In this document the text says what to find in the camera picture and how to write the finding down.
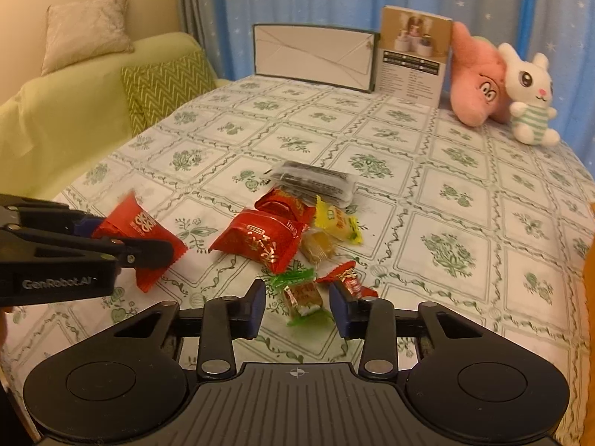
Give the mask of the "person left hand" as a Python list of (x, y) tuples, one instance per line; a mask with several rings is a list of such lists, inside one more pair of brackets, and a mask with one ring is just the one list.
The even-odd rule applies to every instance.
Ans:
[(4, 308), (0, 309), (0, 348), (4, 345), (8, 330), (7, 330), (7, 311)]

